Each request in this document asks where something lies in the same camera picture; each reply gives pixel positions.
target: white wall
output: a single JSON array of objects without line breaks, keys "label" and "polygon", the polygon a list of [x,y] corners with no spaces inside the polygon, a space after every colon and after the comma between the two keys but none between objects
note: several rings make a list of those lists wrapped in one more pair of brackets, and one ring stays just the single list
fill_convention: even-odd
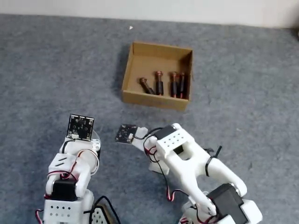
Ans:
[{"label": "white wall", "polygon": [[299,0],[0,0],[0,13],[289,28],[299,25]]}]

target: black cable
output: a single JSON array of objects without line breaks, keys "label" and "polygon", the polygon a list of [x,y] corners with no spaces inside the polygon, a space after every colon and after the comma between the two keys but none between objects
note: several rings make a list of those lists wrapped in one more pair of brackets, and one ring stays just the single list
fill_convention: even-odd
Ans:
[{"label": "black cable", "polygon": [[163,129],[163,128],[162,128],[162,127],[156,127],[156,128],[154,128],[154,129],[150,130],[149,132],[147,132],[146,135],[143,136],[142,138],[139,138],[139,137],[137,137],[137,136],[134,136],[134,138],[135,138],[135,139],[138,139],[138,140],[143,140],[143,139],[145,139],[147,136],[149,136],[150,134],[152,134],[154,131],[161,130],[161,129]]},{"label": "black cable", "polygon": [[144,153],[147,155],[147,152],[145,151],[146,150],[146,148],[145,148],[145,142],[146,142],[146,140],[149,138],[149,137],[151,137],[152,135],[149,135],[145,140],[144,140],[144,142],[143,142],[143,149],[144,149]]},{"label": "black cable", "polygon": [[219,153],[220,153],[221,150],[222,150],[222,146],[219,146],[219,148],[217,149],[216,154],[213,155],[213,156],[211,156],[211,157],[207,160],[206,165],[205,165],[206,176],[209,176],[209,172],[208,172],[208,170],[207,170],[207,167],[209,166],[211,160],[212,160],[213,158],[218,158],[218,155],[219,155]]},{"label": "black cable", "polygon": [[64,142],[64,145],[62,146],[62,151],[61,151],[61,153],[64,154],[65,147],[66,147],[67,143],[69,143],[70,141],[75,141],[75,139],[71,139],[71,140],[65,141],[65,142]]},{"label": "black cable", "polygon": [[119,219],[119,217],[118,217],[118,215],[117,215],[117,213],[116,213],[114,207],[112,206],[110,200],[109,200],[106,196],[101,196],[95,203],[93,203],[92,209],[90,209],[89,211],[84,211],[84,212],[83,212],[83,214],[89,213],[89,224],[92,223],[92,217],[93,217],[94,210],[97,208],[97,204],[98,204],[102,199],[105,199],[105,200],[108,202],[108,204],[109,204],[109,206],[110,206],[110,208],[111,208],[111,210],[112,210],[112,212],[113,212],[113,214],[114,214],[114,216],[115,216],[117,222],[118,222],[119,224],[121,224],[121,221],[120,221],[120,219]]},{"label": "black cable", "polygon": [[[159,163],[159,160],[156,159],[155,154],[156,154],[156,152],[153,154],[153,156],[154,156],[154,158],[155,158],[155,160],[156,160],[156,161],[154,161],[154,162],[156,162],[156,163],[158,164],[158,166],[160,167],[161,173],[162,173],[162,175],[163,175],[163,177],[164,177],[164,180],[165,180],[165,183],[166,183],[166,188],[167,188],[167,190],[169,190],[169,184],[168,184],[166,175],[164,174],[164,172],[163,172],[163,170],[162,170],[162,167],[161,167],[161,165],[160,165],[160,163]],[[170,194],[170,196],[172,196],[172,194],[173,194],[174,192],[181,192],[181,193],[183,193],[184,195],[189,196],[187,193],[185,193],[184,191],[182,191],[182,190],[180,190],[180,189],[176,189],[176,190],[172,191],[171,194]]]}]

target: bolt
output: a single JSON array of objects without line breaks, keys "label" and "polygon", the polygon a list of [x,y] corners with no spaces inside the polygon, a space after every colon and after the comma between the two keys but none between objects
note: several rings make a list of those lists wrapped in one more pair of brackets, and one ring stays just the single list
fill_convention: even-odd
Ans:
[{"label": "bolt", "polygon": [[180,75],[180,82],[179,82],[179,92],[180,92],[180,98],[183,98],[183,94],[184,94],[184,90],[185,90],[185,73],[181,73]]},{"label": "bolt", "polygon": [[139,79],[140,85],[142,86],[143,90],[148,94],[155,94],[153,89],[149,87],[149,85],[147,84],[146,81],[147,81],[147,79],[144,77]]},{"label": "bolt", "polygon": [[178,73],[173,71],[170,73],[170,77],[171,77],[171,96],[176,98],[177,97],[177,93],[178,93],[178,84],[176,82],[176,77],[177,77]]},{"label": "bolt", "polygon": [[163,73],[161,71],[156,71],[156,73],[155,73],[155,77],[156,77],[156,94],[159,95],[159,96],[164,95],[162,75],[163,75]]}]

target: black zip tie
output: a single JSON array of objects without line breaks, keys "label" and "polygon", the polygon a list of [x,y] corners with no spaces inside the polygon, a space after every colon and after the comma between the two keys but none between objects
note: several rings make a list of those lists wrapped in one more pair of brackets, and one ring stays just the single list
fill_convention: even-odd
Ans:
[{"label": "black zip tie", "polygon": [[218,158],[218,155],[219,155],[219,153],[220,153],[221,150],[222,150],[222,146],[219,146],[219,148],[217,149],[216,154],[213,155],[213,156],[211,156],[211,157],[207,160],[206,165],[205,165],[206,176],[209,176],[209,172],[208,172],[208,170],[207,170],[207,167],[209,166],[211,160],[212,160],[213,158]]}]

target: cable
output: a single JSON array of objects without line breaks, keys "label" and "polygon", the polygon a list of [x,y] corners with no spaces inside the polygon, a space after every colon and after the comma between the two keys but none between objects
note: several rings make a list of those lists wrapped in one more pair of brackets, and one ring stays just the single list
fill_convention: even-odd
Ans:
[{"label": "cable", "polygon": [[36,211],[35,211],[35,216],[36,216],[36,219],[37,219],[37,221],[38,221],[38,224],[43,224],[43,221],[42,221],[42,219],[39,217],[39,212],[41,212],[41,211],[43,211],[43,209],[37,209]]},{"label": "cable", "polygon": [[167,200],[170,201],[170,202],[173,202],[173,201],[174,201],[174,196],[175,196],[175,193],[176,193],[176,192],[181,192],[181,193],[183,193],[184,195],[189,196],[187,193],[185,193],[185,192],[184,192],[183,190],[181,190],[181,189],[175,189],[175,190],[172,191],[172,193],[170,194],[170,189],[169,189],[169,184],[168,184],[167,178],[166,178],[166,176],[165,176],[165,174],[164,174],[164,172],[163,172],[163,170],[162,170],[162,167],[161,167],[161,165],[160,165],[160,163],[159,163],[159,160],[156,159],[156,153],[157,153],[157,151],[153,154],[153,156],[154,156],[155,162],[156,162],[156,163],[158,164],[158,166],[160,167],[161,173],[162,173],[162,175],[163,175],[163,177],[164,177],[164,180],[165,180],[165,183],[166,183],[166,198],[167,198]]},{"label": "cable", "polygon": [[61,153],[63,153],[63,154],[64,154],[65,147],[66,147],[67,143],[69,143],[70,141],[75,141],[75,139],[71,139],[71,140],[65,141],[65,142],[64,142],[64,145],[62,146]]},{"label": "cable", "polygon": [[205,165],[206,176],[209,176],[209,172],[208,172],[207,168],[208,168],[208,166],[209,166],[211,160],[212,160],[213,158],[218,158],[218,155],[219,155],[219,153],[220,153],[221,150],[222,150],[222,146],[219,146],[219,148],[217,149],[216,154],[213,155],[213,156],[210,156],[210,158],[207,160],[206,165]]},{"label": "cable", "polygon": [[139,137],[137,137],[137,136],[134,136],[134,138],[135,138],[135,139],[138,139],[138,140],[143,140],[143,139],[145,139],[147,136],[149,136],[150,134],[152,134],[154,131],[161,130],[161,129],[163,129],[163,128],[162,128],[162,127],[156,127],[156,128],[154,128],[154,129],[150,130],[149,132],[147,132],[147,133],[145,134],[145,136],[143,136],[142,138],[139,138]]},{"label": "cable", "polygon": [[198,207],[197,207],[197,205],[195,205],[195,210],[196,210],[196,218],[197,218],[197,221],[199,223],[201,223],[201,224],[214,224],[214,223],[218,222],[218,220],[210,222],[213,218],[215,218],[215,216],[209,217],[206,221],[201,221],[200,218],[198,217]]},{"label": "cable", "polygon": [[113,214],[114,214],[114,216],[115,216],[115,218],[116,218],[118,224],[121,224],[121,221],[120,221],[120,219],[119,219],[119,217],[118,217],[118,215],[117,215],[117,213],[116,213],[114,207],[112,206],[110,200],[109,200],[106,196],[101,196],[95,203],[93,203],[92,209],[90,209],[89,211],[84,211],[84,212],[83,212],[83,214],[89,213],[89,224],[92,223],[92,217],[93,217],[94,210],[97,208],[97,204],[98,204],[102,199],[105,199],[105,200],[108,202],[108,204],[109,204],[109,206],[110,206],[110,208],[111,208],[111,210],[112,210],[112,212],[113,212]]},{"label": "cable", "polygon": [[72,173],[65,171],[65,170],[55,170],[55,171],[49,172],[47,177],[49,178],[49,175],[52,175],[52,174],[67,174],[68,177],[70,177],[70,175],[71,175],[76,181],[78,181],[78,179]]}]

